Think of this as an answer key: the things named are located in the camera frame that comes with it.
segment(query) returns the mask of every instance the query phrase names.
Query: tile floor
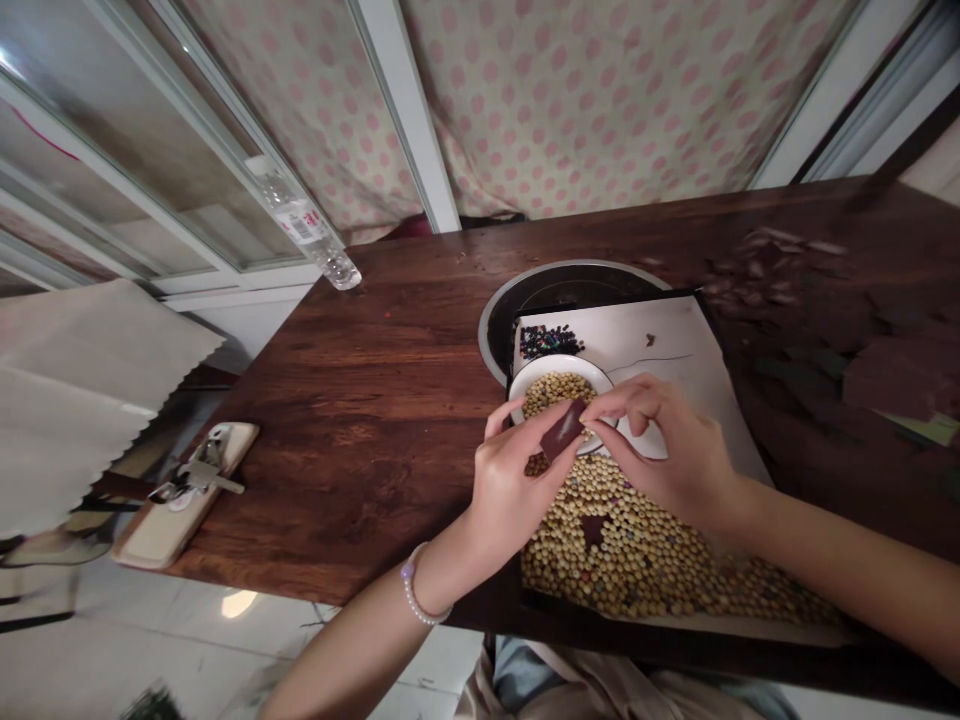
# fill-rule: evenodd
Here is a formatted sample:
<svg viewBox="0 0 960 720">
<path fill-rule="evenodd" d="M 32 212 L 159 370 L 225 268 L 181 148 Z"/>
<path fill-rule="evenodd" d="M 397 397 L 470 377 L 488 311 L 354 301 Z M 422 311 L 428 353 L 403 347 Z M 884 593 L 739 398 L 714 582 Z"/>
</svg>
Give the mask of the tile floor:
<svg viewBox="0 0 960 720">
<path fill-rule="evenodd" d="M 0 594 L 10 572 L 0 571 Z M 0 607 L 0 620 L 62 609 L 69 572 L 23 572 L 29 597 L 19 606 Z M 170 688 L 186 717 L 214 720 L 254 675 L 282 670 L 336 613 L 330 606 L 262 594 L 250 602 L 248 593 L 122 568 L 108 557 L 79 572 L 75 618 L 0 635 L 3 720 L 115 720 L 159 683 Z M 478 633 L 435 630 L 372 717 L 452 717 L 479 643 Z M 784 689 L 806 720 L 947 717 Z"/>
</svg>

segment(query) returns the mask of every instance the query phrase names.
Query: bowl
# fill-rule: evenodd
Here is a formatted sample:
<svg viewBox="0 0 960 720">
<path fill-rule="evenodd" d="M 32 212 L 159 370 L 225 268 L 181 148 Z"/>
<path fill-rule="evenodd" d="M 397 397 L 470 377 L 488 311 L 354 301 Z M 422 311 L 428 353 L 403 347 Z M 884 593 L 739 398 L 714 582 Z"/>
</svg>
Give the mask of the bowl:
<svg viewBox="0 0 960 720">
<path fill-rule="evenodd" d="M 533 385 L 533 383 L 535 383 L 544 375 L 552 372 L 576 373 L 590 383 L 593 389 L 597 392 L 597 395 L 603 395 L 603 393 L 607 392 L 608 390 L 613 390 L 613 383 L 610 382 L 610 378 L 608 378 L 607 374 L 592 362 L 588 362 L 583 358 L 578 358 L 576 355 L 545 355 L 544 357 L 537 358 L 536 360 L 533 360 L 520 368 L 520 372 L 517 373 L 516 377 L 513 379 L 513 382 L 510 383 L 508 399 L 516 400 L 519 397 L 525 396 L 527 394 L 527 390 L 530 389 L 530 386 Z M 522 423 L 524 421 L 523 408 L 517 408 L 514 410 L 512 413 L 510 413 L 510 417 L 513 419 L 514 425 L 519 425 Z M 609 418 L 604 418 L 603 420 L 607 424 L 616 427 L 615 420 L 610 420 Z M 588 453 L 592 453 L 602 444 L 603 443 L 600 441 L 600 438 L 594 435 L 592 438 L 587 440 L 587 442 L 580 446 L 580 449 L 577 451 L 577 455 L 586 455 Z"/>
</svg>

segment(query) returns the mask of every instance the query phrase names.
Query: wooden table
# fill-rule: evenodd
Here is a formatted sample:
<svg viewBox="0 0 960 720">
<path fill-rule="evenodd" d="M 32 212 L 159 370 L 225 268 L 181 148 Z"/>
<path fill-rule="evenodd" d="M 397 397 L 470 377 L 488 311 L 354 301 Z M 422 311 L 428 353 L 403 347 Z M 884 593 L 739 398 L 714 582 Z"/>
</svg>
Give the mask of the wooden table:
<svg viewBox="0 0 960 720">
<path fill-rule="evenodd" d="M 706 258 L 757 225 L 848 246 L 853 276 L 827 281 L 821 292 L 849 306 L 843 312 L 851 317 L 869 317 L 870 289 L 902 291 L 931 307 L 960 301 L 960 210 L 900 185 L 870 188 L 859 180 L 353 248 L 360 287 L 341 293 L 321 281 L 312 288 L 213 418 L 261 428 L 240 469 L 247 492 L 221 495 L 168 572 L 347 602 L 469 502 L 473 451 L 484 419 L 504 398 L 477 346 L 480 313 L 501 285 L 559 260 L 638 264 L 653 257 L 663 262 L 655 272 L 664 280 L 691 286 Z M 721 325 L 753 424 L 763 400 L 751 390 L 740 347 L 755 330 Z M 949 554 L 944 541 L 952 541 L 946 546 L 960 553 L 957 508 L 942 497 L 931 503 L 912 478 L 895 475 L 864 487 L 846 469 L 774 471 L 788 492 L 935 552 Z M 891 503 L 898 504 L 893 512 Z M 901 522 L 910 508 L 921 509 L 914 520 L 932 534 Z M 460 602 L 450 623 L 654 665 L 960 707 L 956 688 L 890 643 L 822 650 L 615 624 L 586 611 L 556 618 L 521 606 L 510 568 Z"/>
</svg>

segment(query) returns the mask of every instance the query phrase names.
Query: bottle label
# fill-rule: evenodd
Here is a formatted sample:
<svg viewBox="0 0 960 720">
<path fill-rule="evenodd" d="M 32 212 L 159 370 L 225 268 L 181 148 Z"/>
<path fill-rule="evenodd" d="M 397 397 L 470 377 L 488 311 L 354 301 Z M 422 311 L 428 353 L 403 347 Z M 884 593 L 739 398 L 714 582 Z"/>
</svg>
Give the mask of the bottle label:
<svg viewBox="0 0 960 720">
<path fill-rule="evenodd" d="M 316 208 L 303 203 L 300 208 L 288 208 L 274 213 L 274 220 L 297 245 L 310 245 L 328 234 L 326 223 Z"/>
</svg>

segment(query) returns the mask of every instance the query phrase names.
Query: pearl bracelet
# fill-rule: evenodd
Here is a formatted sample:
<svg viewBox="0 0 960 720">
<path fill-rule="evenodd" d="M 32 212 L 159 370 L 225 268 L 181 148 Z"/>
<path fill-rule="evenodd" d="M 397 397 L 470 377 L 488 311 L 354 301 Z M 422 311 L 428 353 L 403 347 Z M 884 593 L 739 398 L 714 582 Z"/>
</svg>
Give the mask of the pearl bracelet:
<svg viewBox="0 0 960 720">
<path fill-rule="evenodd" d="M 417 599 L 413 596 L 413 574 L 416 571 L 414 562 L 424 545 L 426 545 L 426 543 L 420 543 L 417 549 L 410 555 L 410 559 L 400 568 L 400 577 L 403 578 L 403 589 L 407 593 L 407 602 L 410 603 L 413 614 L 420 618 L 420 622 L 427 625 L 439 625 L 450 617 L 450 611 L 453 610 L 453 605 L 448 607 L 442 615 L 427 615 L 427 613 L 423 611 L 423 608 L 420 607 L 420 603 L 418 603 Z"/>
</svg>

